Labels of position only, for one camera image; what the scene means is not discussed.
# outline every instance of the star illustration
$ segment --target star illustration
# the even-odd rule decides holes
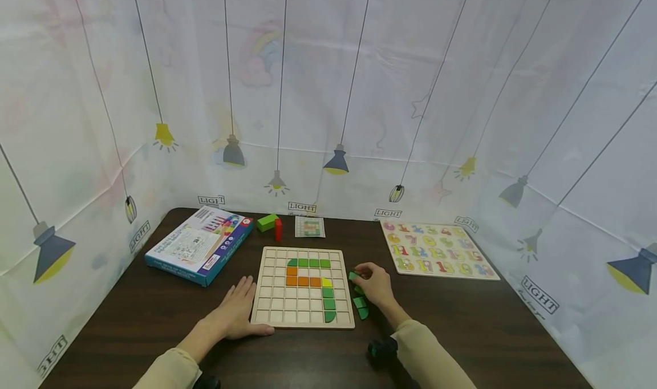
[[[424,109],[427,107],[428,102],[429,94],[424,95],[422,100],[412,102],[412,106],[415,108],[415,110],[412,112],[411,120],[414,120],[415,118],[423,115]]]
[[[443,188],[442,180],[436,182],[436,185],[431,187],[428,191],[429,197],[435,198],[435,200],[437,201],[436,205],[440,205],[440,202],[442,201],[443,197],[449,194],[451,194],[451,191]]]

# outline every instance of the person's hand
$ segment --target person's hand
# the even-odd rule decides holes
[[[356,265],[354,269],[360,277],[354,278],[351,282],[363,289],[370,302],[379,307],[396,302],[392,294],[390,275],[385,269],[372,262]]]
[[[256,284],[253,277],[242,277],[237,286],[232,286],[224,301],[201,321],[218,338],[239,339],[248,335],[265,337],[274,333],[274,328],[249,322]]]

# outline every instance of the pattern card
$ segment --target pattern card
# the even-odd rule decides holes
[[[355,328],[342,251],[264,247],[251,322],[276,328]]]
[[[297,216],[294,219],[294,236],[297,238],[326,238],[324,218]]]
[[[381,221],[381,228],[402,275],[500,280],[460,226]]]

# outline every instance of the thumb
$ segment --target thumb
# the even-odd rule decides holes
[[[269,335],[274,334],[274,327],[271,327],[264,323],[260,323],[258,325],[254,325],[253,323],[250,323],[246,330],[248,334],[256,335],[259,337],[268,337]]]

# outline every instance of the right hand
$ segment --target right hand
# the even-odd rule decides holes
[[[385,269],[372,262],[356,265],[354,269],[360,277],[352,279],[351,282],[363,289],[370,302],[379,307],[397,302],[392,294],[390,275]]]

